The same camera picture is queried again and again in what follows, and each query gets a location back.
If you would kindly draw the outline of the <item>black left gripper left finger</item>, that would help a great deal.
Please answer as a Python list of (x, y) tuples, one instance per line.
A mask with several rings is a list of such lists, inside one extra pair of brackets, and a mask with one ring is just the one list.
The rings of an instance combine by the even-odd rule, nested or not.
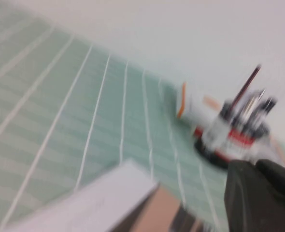
[(224, 195), (231, 232), (285, 232), (285, 194), (248, 161), (228, 165)]

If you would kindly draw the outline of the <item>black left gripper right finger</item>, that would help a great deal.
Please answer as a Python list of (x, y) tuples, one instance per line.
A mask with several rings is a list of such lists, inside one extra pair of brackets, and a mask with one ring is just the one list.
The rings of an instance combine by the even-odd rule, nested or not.
[(285, 167), (268, 159), (256, 162), (256, 168), (282, 194), (285, 194)]

